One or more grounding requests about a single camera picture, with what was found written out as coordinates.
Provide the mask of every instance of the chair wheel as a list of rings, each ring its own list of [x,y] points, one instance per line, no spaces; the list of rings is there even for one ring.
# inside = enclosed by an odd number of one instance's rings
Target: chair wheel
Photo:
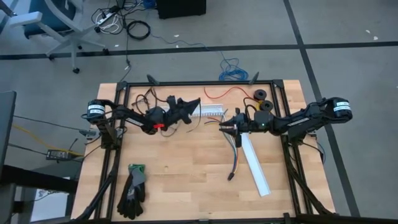
[[[105,55],[110,55],[109,50],[108,49],[102,49],[102,52],[104,52]]]

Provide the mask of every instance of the wooden tabletop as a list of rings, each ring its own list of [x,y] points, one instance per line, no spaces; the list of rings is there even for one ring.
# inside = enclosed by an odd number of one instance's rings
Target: wooden tabletop
[[[290,112],[294,113],[300,108],[305,108],[300,82],[285,80],[284,84]],[[206,92],[210,96],[220,96],[231,87],[206,86]],[[268,94],[267,100],[272,101],[268,85],[240,85],[240,87],[249,95],[257,89],[263,89]],[[115,88],[116,84],[101,84],[98,99],[113,100]],[[138,94],[144,94],[147,90],[148,87],[131,88],[129,108],[136,109],[131,103],[135,102]],[[223,109],[228,109],[227,119],[234,115],[236,107],[243,110],[243,98],[246,96],[241,90],[234,89],[224,97],[212,100],[204,94],[203,86],[160,86],[156,87],[156,92],[158,98],[163,100],[169,95],[175,95],[184,101],[200,97],[202,104],[223,104]],[[154,105],[152,96],[149,96],[149,101]],[[143,103],[139,106],[142,111],[146,109]],[[269,133],[249,135],[271,189],[270,195],[260,197],[241,148],[238,152],[238,171],[232,181],[227,181],[233,165],[233,150],[218,131],[218,125],[204,125],[208,119],[202,118],[199,127],[187,133],[197,125],[198,120],[194,118],[189,125],[182,123],[177,132],[169,138],[159,133],[150,136],[143,133],[140,128],[126,124],[128,130],[123,137],[113,221],[128,221],[127,218],[120,216],[116,206],[128,176],[129,164],[146,165],[146,201],[142,204],[144,213],[136,218],[137,221],[279,218],[285,212],[294,216],[280,137]],[[314,138],[306,137],[304,142],[317,146]],[[85,153],[91,152],[99,143],[100,141],[88,145]],[[334,211],[319,152],[308,146],[300,146],[299,149],[308,186],[327,209]],[[98,149],[85,159],[81,168],[72,218],[79,216],[94,197],[100,181],[103,158],[104,149]],[[298,185],[297,188],[302,211],[305,211]],[[102,217],[106,213],[108,194],[109,189],[104,196]]]

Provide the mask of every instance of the black box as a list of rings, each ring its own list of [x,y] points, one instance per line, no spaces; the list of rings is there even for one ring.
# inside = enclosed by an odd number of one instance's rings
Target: black box
[[[206,0],[156,0],[159,18],[206,14]]]

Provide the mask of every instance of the office chair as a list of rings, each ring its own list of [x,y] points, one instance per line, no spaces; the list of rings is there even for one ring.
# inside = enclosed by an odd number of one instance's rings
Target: office chair
[[[72,55],[72,68],[74,73],[79,73],[76,67],[76,48],[82,49],[81,44],[102,47],[103,52],[109,55],[105,45],[86,40],[83,37],[94,30],[96,24],[80,27],[79,23],[83,17],[83,0],[32,0],[28,14],[10,18],[10,26],[24,26],[27,38],[32,35],[48,34],[59,41],[56,47],[46,53],[53,60],[52,53],[57,50],[70,47]]]

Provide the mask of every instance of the black glove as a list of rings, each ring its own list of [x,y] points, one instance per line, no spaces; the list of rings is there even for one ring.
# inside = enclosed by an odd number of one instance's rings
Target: black glove
[[[144,165],[129,166],[129,177],[118,204],[118,213],[124,218],[133,220],[144,212],[140,204],[145,200],[144,169]]]

